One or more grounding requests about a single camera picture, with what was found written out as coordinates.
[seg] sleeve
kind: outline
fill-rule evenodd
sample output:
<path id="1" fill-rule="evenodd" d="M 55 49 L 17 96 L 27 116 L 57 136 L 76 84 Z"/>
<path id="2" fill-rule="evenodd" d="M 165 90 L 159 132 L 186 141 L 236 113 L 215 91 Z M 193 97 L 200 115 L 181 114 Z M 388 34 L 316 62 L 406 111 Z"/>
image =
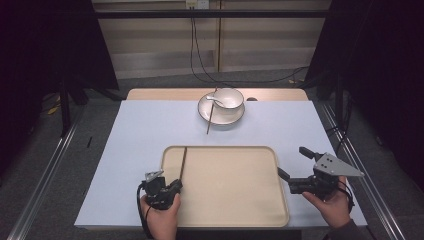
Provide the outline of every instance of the sleeve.
<path id="1" fill-rule="evenodd" d="M 332 229 L 328 236 L 331 240 L 361 240 L 366 239 L 362 232 L 356 226 L 355 222 L 351 219 L 346 225 Z"/>

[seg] wooden tray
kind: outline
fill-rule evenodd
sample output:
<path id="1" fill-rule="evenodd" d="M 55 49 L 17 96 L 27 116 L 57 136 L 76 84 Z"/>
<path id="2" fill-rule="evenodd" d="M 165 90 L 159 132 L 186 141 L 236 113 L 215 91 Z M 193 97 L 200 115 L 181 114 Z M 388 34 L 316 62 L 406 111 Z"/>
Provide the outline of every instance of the wooden tray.
<path id="1" fill-rule="evenodd" d="M 269 147 L 172 146 L 167 184 L 180 177 L 179 227 L 282 227 L 289 220 L 277 159 Z"/>

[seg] person's left hand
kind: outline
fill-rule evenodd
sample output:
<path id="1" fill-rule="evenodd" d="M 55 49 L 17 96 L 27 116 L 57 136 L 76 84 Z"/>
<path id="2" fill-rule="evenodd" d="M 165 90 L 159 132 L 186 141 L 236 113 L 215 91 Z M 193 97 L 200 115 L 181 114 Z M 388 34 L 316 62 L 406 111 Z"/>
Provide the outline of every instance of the person's left hand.
<path id="1" fill-rule="evenodd" d="M 151 208 L 146 202 L 146 195 L 141 197 L 140 202 L 143 217 L 149 225 L 152 236 L 156 240 L 175 240 L 175 235 L 177 234 L 177 214 L 181 205 L 180 194 L 175 194 L 174 203 L 168 210 Z"/>

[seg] chopsticks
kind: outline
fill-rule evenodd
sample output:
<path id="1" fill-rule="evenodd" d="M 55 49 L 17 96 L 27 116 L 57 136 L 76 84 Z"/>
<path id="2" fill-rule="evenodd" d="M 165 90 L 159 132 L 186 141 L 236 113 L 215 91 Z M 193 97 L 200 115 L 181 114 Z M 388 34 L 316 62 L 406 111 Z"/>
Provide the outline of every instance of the chopsticks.
<path id="1" fill-rule="evenodd" d="M 212 120 L 212 113 L 213 113 L 213 105 L 214 105 L 214 102 L 212 102 L 211 114 L 209 115 L 208 130 L 206 130 L 206 134 L 209 134 L 209 128 L 211 127 L 211 120 Z"/>

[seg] gray floor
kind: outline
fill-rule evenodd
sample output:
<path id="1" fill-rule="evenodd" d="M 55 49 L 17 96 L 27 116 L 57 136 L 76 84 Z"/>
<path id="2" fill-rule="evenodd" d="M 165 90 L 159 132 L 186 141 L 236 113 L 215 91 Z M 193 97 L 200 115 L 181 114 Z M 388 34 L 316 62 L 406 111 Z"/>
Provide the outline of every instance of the gray floor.
<path id="1" fill-rule="evenodd" d="M 244 81 L 231 83 L 235 87 L 287 88 L 294 86 L 288 81 L 293 80 L 292 78 L 275 82 L 266 82 L 266 80 L 280 79 L 291 73 L 292 70 L 272 70 L 220 73 L 211 74 L 211 76 L 220 81 Z M 304 72 L 296 74 L 296 80 L 303 76 Z M 204 75 L 201 75 L 201 78 L 208 79 Z M 192 75 L 152 77 L 121 80 L 121 90 L 114 92 L 125 96 L 130 89 L 137 87 L 214 87 L 215 85 L 219 84 L 205 83 Z M 307 89 L 308 97 L 314 101 L 324 127 L 330 128 L 324 106 L 331 106 L 333 98 L 329 101 L 318 101 L 315 91 L 315 88 Z M 51 183 L 47 186 L 46 195 L 36 209 L 34 219 L 31 219 L 33 221 L 30 228 L 22 233 L 20 239 L 143 239 L 140 231 L 97 232 L 73 226 L 120 106 L 119 102 L 114 102 L 91 90 L 87 90 L 87 93 L 90 101 L 86 106 L 75 106 L 71 103 L 72 116 L 75 118 L 78 113 L 82 113 L 81 120 L 52 176 Z M 52 100 L 45 102 L 44 107 L 50 107 L 53 104 Z M 360 109 L 354 105 L 352 111 L 349 140 L 384 199 L 389 213 L 394 217 L 394 222 L 398 224 L 404 239 L 422 239 L 424 236 L 423 192 L 397 166 L 390 150 L 378 144 L 376 133 L 361 115 Z M 0 188 L 0 239 L 7 239 L 36 189 L 38 181 L 55 152 L 60 133 L 60 111 L 53 115 L 42 112 L 27 144 L 3 176 L 3 186 Z M 336 135 L 333 134 L 329 138 L 336 148 L 338 145 Z M 347 156 L 343 148 L 339 153 L 340 158 Z M 390 239 L 390 234 L 386 230 L 387 226 L 381 223 L 384 216 L 380 214 L 381 211 L 376 210 L 378 206 L 368 200 L 368 193 L 360 181 L 351 179 L 351 183 L 372 234 L 377 239 Z M 302 239 L 322 239 L 327 230 L 326 228 L 304 230 Z M 362 230 L 368 239 L 372 239 L 367 229 Z"/>

